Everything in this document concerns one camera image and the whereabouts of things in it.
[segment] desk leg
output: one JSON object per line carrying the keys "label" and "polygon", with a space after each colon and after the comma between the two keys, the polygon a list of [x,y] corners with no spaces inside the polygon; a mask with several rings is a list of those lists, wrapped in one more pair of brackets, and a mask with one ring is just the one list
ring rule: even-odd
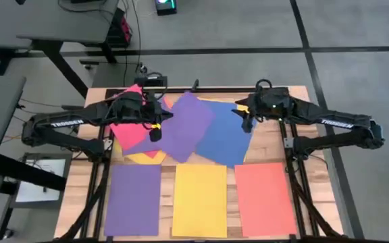
{"label": "desk leg", "polygon": [[45,55],[57,66],[61,71],[62,75],[67,78],[68,82],[86,98],[88,92],[88,87],[85,83],[79,78],[76,72],[73,71],[72,67],[64,60],[64,58],[59,53],[61,49],[62,42],[52,41],[52,40],[35,40],[34,47],[38,50],[41,50]]}
{"label": "desk leg", "polygon": [[112,53],[112,49],[109,44],[107,44],[107,42],[101,44],[101,51],[103,52],[103,54],[105,54],[108,63],[117,63],[116,58]]}
{"label": "desk leg", "polygon": [[58,191],[64,191],[66,188],[65,178],[21,163],[4,155],[0,155],[0,175]]}

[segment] colored paper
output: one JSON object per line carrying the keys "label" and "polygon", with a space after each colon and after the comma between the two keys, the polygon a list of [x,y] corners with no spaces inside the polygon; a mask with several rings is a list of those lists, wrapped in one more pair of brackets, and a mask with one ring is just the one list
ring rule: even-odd
{"label": "colored paper", "polygon": [[[117,140],[113,141],[113,145],[113,149],[115,149],[117,153],[122,153],[121,146]],[[159,165],[166,158],[166,154],[162,151],[158,151],[154,157],[150,157],[145,153],[126,155],[126,157],[140,165]]]}
{"label": "colored paper", "polygon": [[235,166],[242,235],[296,234],[296,223],[281,163]]}
{"label": "colored paper", "polygon": [[185,92],[171,108],[173,118],[162,123],[161,150],[178,162],[185,162],[211,124],[212,110],[191,92]]}
{"label": "colored paper", "polygon": [[160,179],[160,165],[113,166],[106,236],[158,235]]}
{"label": "colored paper", "polygon": [[[124,92],[128,91],[141,93],[142,88],[135,84],[127,88]],[[161,102],[161,104],[163,109],[168,109],[165,102]],[[149,130],[146,130],[142,124],[111,124],[110,127],[112,132],[115,134],[115,137],[120,142],[124,154],[126,154],[126,151],[131,149],[134,145],[139,144],[146,138],[149,139]],[[153,158],[157,152],[158,151],[156,149],[156,151],[148,151],[145,154]]]}
{"label": "colored paper", "polygon": [[176,166],[172,235],[227,236],[225,166]]}
{"label": "colored paper", "polygon": [[232,112],[236,104],[202,102],[209,106],[215,117],[198,143],[196,154],[228,167],[242,165],[253,133],[242,130],[241,117]]}

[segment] wooden tabletop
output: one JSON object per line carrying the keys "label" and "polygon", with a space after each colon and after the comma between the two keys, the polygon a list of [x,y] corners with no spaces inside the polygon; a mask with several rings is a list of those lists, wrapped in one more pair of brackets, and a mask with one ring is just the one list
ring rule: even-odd
{"label": "wooden tabletop", "polygon": [[[302,100],[309,100],[309,95],[305,86],[289,86],[290,94]],[[106,88],[90,88],[86,98],[86,105],[101,101],[105,98]],[[175,102],[181,94],[167,94],[170,101]],[[238,99],[247,97],[247,93],[196,93],[198,97],[206,99],[219,99],[221,101],[234,102]],[[316,137],[318,136],[316,126],[297,126],[299,136]],[[90,125],[81,125],[79,137],[96,138],[99,128]],[[323,158],[321,151],[313,153]],[[244,164],[247,163],[277,163],[282,162],[286,166],[284,157],[284,148],[278,122],[265,121],[257,124],[250,146],[246,154]],[[133,164],[134,162],[122,156],[120,149],[113,149],[111,164]],[[196,154],[192,154],[187,163],[215,164],[215,162],[205,159]],[[114,240],[181,240],[171,235],[172,216],[174,203],[174,181],[175,169],[177,162],[171,157],[166,157],[162,163],[161,170],[161,198],[160,198],[160,220],[158,236],[130,236],[114,237]],[[86,193],[88,191],[88,182],[92,170],[92,163],[86,161],[72,161],[70,172],[67,180],[66,191],[64,192],[61,211],[55,230],[55,237],[63,235],[73,224],[80,212],[85,206]],[[326,164],[314,157],[305,161],[307,177],[311,189],[313,203],[323,215],[328,223],[339,233],[342,233],[342,225],[338,215],[336,200],[333,195],[330,177],[328,175]],[[109,174],[108,188],[106,193],[105,204],[109,198],[109,187],[111,183],[111,171]],[[243,240],[242,237],[240,213],[238,210],[238,201],[236,194],[236,184],[234,170],[228,168],[228,238],[234,240]],[[88,236],[92,236],[95,221],[95,210],[91,213]],[[310,234],[310,224],[307,210],[303,207],[305,226],[307,233]],[[103,212],[103,221],[101,224],[100,240],[105,240],[103,234],[106,216],[106,206]],[[284,239],[288,236],[262,236],[250,239]]]}

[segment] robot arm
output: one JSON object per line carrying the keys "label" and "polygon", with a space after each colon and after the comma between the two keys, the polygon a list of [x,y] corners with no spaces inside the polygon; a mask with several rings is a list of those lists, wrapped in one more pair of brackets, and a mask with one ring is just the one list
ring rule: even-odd
{"label": "robot arm", "polygon": [[[263,88],[260,83],[269,83]],[[368,115],[353,115],[331,111],[289,95],[285,87],[272,88],[268,80],[256,83],[255,92],[236,102],[246,105],[247,111],[233,110],[243,118],[242,129],[251,132],[253,119],[276,119],[298,125],[325,124],[351,130],[343,134],[319,138],[298,137],[285,140],[285,146],[292,147],[298,155],[309,155],[317,149],[357,145],[364,149],[378,149],[384,144],[382,127]]]}
{"label": "robot arm", "polygon": [[[32,116],[22,131],[22,142],[29,146],[53,144],[84,152],[94,159],[104,154],[102,140],[83,140],[55,131],[55,128],[90,124],[106,126],[109,124],[161,124],[173,116],[161,109],[153,93],[143,97],[137,92],[124,92],[117,97],[93,103],[84,109],[63,111]],[[155,142],[161,138],[159,126],[151,128],[150,138]]]}

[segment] yellow paper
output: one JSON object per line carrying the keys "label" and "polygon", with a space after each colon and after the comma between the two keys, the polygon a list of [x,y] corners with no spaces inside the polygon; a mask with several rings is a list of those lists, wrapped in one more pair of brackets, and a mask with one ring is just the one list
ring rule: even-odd
{"label": "yellow paper", "polygon": [[[113,140],[113,149],[118,153],[122,153],[121,146],[118,141]],[[166,153],[163,151],[159,151],[154,158],[144,154],[144,153],[136,153],[132,155],[126,155],[127,158],[131,159],[133,162],[138,163],[140,165],[159,165],[166,158]]]}
{"label": "yellow paper", "polygon": [[226,166],[176,166],[172,235],[227,237]]}

